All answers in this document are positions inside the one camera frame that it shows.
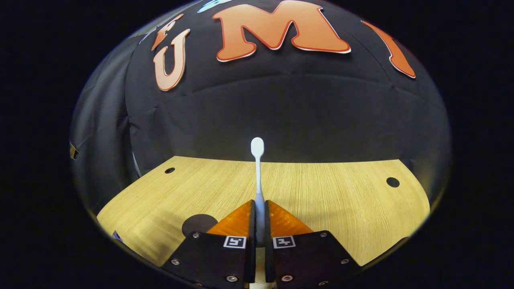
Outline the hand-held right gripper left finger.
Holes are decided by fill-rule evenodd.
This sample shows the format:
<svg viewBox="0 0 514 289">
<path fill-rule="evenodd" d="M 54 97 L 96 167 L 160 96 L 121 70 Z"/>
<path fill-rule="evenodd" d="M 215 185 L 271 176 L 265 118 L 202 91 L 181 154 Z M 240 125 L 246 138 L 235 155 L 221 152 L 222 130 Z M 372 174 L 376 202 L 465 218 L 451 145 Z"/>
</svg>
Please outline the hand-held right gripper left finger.
<svg viewBox="0 0 514 289">
<path fill-rule="evenodd" d="M 255 282 L 255 201 L 221 221 L 195 214 L 182 224 L 185 239 L 161 268 L 205 288 L 248 288 Z"/>
</svg>

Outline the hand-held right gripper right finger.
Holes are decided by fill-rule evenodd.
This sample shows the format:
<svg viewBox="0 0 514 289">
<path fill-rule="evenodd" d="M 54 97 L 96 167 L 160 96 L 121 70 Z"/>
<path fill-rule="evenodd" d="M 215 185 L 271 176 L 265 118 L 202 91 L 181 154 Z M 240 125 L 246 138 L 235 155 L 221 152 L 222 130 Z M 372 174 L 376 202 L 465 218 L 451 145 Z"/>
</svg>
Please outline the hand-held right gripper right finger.
<svg viewBox="0 0 514 289">
<path fill-rule="evenodd" d="M 362 271 L 328 230 L 314 232 L 270 200 L 265 211 L 264 274 L 274 288 L 341 288 Z"/>
</svg>

